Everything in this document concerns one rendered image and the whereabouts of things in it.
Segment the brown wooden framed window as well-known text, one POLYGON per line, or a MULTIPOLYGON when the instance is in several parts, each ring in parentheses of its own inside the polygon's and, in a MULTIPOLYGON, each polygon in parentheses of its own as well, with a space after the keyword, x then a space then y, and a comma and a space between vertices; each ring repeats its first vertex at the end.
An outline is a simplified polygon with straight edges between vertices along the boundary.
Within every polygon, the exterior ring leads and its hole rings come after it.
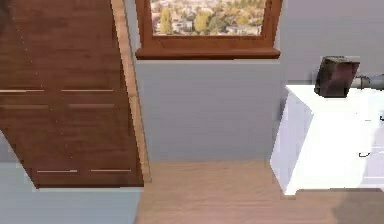
POLYGON ((149 0, 135 0, 140 44, 138 60, 278 59, 274 47, 283 0, 266 0, 259 36, 154 36, 149 0))

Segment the white cupboard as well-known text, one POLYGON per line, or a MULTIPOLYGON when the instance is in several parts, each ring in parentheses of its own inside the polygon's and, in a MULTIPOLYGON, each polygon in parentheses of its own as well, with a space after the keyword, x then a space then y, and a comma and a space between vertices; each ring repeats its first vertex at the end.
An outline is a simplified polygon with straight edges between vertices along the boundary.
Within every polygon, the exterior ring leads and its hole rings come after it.
POLYGON ((312 85, 286 90, 270 158, 282 192, 384 191, 384 91, 352 89, 345 98, 324 98, 312 85))

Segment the brown wooden room door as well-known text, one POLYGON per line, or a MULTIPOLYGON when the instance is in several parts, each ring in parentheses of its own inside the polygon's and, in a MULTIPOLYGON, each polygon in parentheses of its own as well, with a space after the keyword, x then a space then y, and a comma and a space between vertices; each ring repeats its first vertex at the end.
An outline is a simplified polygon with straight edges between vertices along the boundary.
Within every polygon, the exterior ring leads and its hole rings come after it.
POLYGON ((143 186, 111 0, 0 0, 0 132, 36 188, 143 186))

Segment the dark brown box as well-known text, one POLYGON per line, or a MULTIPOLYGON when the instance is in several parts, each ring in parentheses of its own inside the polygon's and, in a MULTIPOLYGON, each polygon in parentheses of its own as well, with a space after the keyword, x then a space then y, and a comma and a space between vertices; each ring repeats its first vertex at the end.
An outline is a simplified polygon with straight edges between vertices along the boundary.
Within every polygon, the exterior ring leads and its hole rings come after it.
POLYGON ((360 62, 345 56, 324 56, 314 92, 324 98, 346 98, 360 62))

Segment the grey cylinder object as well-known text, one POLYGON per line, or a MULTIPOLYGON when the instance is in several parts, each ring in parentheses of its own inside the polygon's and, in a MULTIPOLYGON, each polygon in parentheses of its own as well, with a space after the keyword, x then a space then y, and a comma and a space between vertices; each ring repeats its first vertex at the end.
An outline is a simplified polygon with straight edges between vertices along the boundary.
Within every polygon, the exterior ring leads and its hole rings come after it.
POLYGON ((357 76, 353 79, 352 88, 384 90, 384 74, 374 76, 357 76))

